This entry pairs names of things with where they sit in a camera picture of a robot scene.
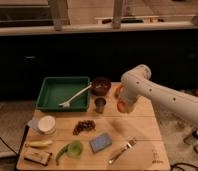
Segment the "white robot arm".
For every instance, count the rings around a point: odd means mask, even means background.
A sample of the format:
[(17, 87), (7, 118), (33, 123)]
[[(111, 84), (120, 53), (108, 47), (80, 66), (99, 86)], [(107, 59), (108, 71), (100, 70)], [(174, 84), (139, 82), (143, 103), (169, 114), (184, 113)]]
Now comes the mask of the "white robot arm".
[(151, 70), (144, 64), (125, 72), (118, 89), (118, 110), (121, 113), (132, 112), (138, 97), (144, 96), (198, 129), (198, 97), (153, 83), (150, 78)]

